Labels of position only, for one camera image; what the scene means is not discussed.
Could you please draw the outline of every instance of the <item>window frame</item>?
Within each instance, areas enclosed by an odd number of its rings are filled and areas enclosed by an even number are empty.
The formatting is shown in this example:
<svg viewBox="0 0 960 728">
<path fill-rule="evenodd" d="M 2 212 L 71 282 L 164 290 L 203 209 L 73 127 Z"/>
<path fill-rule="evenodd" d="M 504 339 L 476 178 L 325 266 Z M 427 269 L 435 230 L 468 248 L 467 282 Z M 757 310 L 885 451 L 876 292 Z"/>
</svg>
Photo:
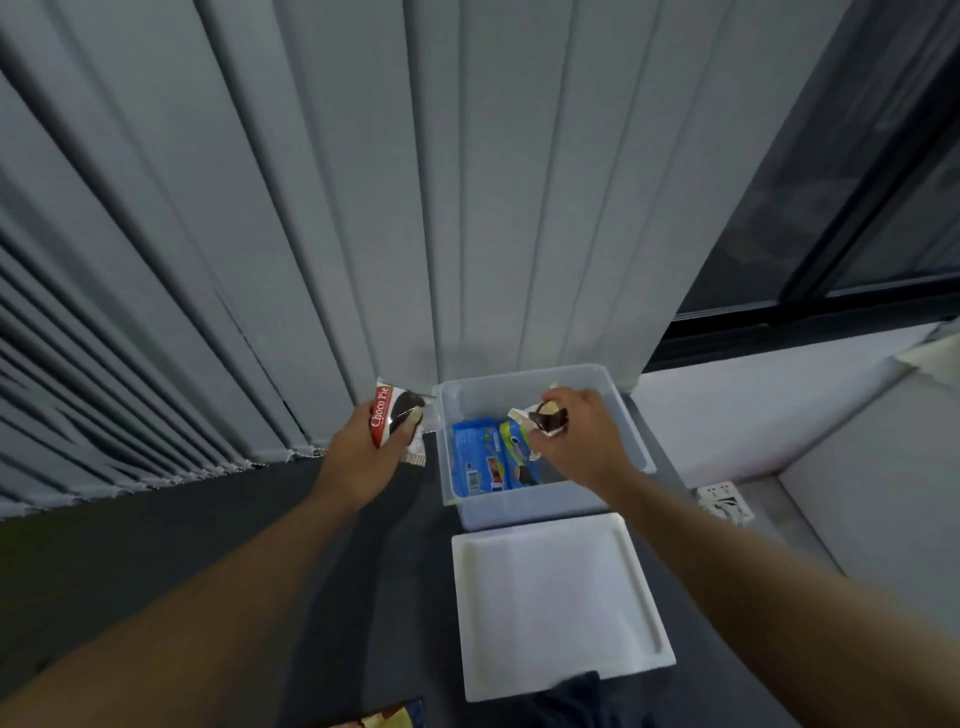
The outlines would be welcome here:
<svg viewBox="0 0 960 728">
<path fill-rule="evenodd" d="M 678 315 L 644 371 L 788 349 L 960 316 L 960 277 L 830 296 L 847 267 L 960 143 L 960 48 L 780 291 L 774 304 Z"/>
</svg>

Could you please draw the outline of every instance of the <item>transparent container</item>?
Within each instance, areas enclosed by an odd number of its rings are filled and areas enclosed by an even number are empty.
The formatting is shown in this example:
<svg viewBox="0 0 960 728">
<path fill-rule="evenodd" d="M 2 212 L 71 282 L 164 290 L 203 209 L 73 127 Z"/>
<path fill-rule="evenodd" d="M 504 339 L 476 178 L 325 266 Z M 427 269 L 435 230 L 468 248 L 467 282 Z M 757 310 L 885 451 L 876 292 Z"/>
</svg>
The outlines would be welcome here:
<svg viewBox="0 0 960 728">
<path fill-rule="evenodd" d="M 503 525 L 544 521 L 565 516 L 600 513 L 607 505 L 599 497 L 571 480 L 541 483 L 516 490 L 459 497 L 453 492 L 452 427 L 464 420 L 506 417 L 511 407 L 526 407 L 540 401 L 552 385 L 572 389 L 595 389 L 610 410 L 620 430 L 620 440 L 638 470 L 655 473 L 657 467 L 640 439 L 620 393 L 613 386 L 607 368 L 599 364 L 537 369 L 505 375 L 479 376 L 445 381 L 433 388 L 437 418 L 437 460 L 444 505 L 455 505 L 467 531 Z"/>
</svg>

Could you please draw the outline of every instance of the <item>window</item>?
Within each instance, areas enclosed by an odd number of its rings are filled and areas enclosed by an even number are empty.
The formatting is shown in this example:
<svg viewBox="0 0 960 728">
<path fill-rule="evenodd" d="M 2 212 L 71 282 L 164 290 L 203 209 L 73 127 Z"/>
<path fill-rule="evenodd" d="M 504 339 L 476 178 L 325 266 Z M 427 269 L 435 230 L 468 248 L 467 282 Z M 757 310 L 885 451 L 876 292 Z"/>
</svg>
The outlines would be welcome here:
<svg viewBox="0 0 960 728">
<path fill-rule="evenodd" d="M 648 369 L 960 313 L 958 74 L 960 5 L 855 2 Z"/>
</svg>

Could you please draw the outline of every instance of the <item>blue wrapper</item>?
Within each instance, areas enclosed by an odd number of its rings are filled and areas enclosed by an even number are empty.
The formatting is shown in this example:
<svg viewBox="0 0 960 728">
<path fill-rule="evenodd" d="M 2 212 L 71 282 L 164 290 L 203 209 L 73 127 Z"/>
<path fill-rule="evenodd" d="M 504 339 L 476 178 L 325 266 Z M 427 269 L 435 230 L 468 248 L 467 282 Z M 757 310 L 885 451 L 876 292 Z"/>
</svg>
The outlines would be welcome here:
<svg viewBox="0 0 960 728">
<path fill-rule="evenodd" d="M 500 440 L 502 420 L 486 418 L 453 426 L 453 492 L 479 496 L 509 488 L 506 452 Z"/>
<path fill-rule="evenodd" d="M 500 438 L 507 452 L 507 480 L 510 488 L 525 488 L 543 482 L 540 461 L 530 459 L 527 433 L 518 423 L 507 420 L 500 424 Z"/>
</svg>

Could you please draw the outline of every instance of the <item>hand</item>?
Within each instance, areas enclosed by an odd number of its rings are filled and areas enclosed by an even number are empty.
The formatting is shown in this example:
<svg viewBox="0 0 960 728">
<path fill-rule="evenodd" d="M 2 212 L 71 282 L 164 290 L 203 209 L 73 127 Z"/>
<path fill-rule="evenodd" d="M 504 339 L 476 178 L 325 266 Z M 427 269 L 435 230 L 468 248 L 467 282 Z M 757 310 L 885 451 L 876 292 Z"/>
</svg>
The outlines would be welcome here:
<svg viewBox="0 0 960 728">
<path fill-rule="evenodd" d="M 333 436 L 313 486 L 315 495 L 342 498 L 346 505 L 359 510 L 387 487 L 423 411 L 414 407 L 383 447 L 377 449 L 370 435 L 372 405 L 370 400 L 357 406 L 344 428 Z"/>
<path fill-rule="evenodd" d="M 566 409 L 566 430 L 552 438 L 534 430 L 528 434 L 530 448 L 566 478 L 601 495 L 606 486 L 636 472 L 620 442 L 620 430 L 596 390 L 558 387 L 543 399 Z"/>
</svg>

